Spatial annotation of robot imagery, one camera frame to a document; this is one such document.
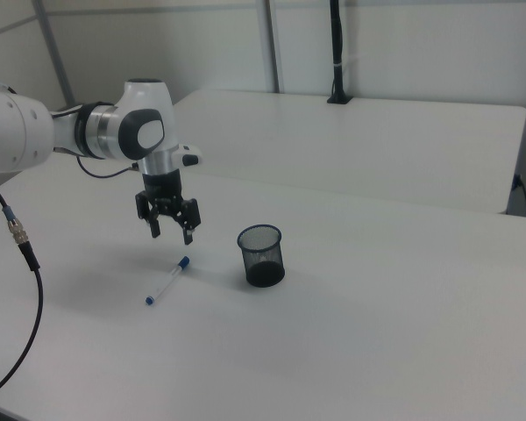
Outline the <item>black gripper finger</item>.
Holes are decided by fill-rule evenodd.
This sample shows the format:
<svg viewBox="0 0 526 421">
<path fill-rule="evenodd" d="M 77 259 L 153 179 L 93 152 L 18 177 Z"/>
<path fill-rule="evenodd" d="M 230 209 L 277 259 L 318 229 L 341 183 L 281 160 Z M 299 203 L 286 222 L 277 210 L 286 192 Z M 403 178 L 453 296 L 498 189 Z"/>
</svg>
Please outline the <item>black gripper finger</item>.
<svg viewBox="0 0 526 421">
<path fill-rule="evenodd" d="M 159 212 L 155 204 L 151 204 L 145 191 L 135 196 L 138 218 L 146 221 L 155 239 L 160 236 L 160 225 L 158 221 Z"/>
<path fill-rule="evenodd" d="M 193 242 L 193 232 L 201 224 L 198 203 L 195 199 L 178 199 L 167 207 L 167 215 L 182 229 L 183 242 L 186 246 Z"/>
</svg>

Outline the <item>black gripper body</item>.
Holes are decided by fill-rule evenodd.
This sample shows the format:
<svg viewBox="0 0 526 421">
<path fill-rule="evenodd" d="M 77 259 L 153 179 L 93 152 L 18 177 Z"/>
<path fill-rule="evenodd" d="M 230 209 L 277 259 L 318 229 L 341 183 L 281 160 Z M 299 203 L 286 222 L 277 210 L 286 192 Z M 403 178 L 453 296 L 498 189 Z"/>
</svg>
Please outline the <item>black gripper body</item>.
<svg viewBox="0 0 526 421">
<path fill-rule="evenodd" d="M 142 175 L 146 197 L 150 204 L 158 200 L 181 202 L 181 172 L 174 170 L 163 175 Z"/>
</svg>

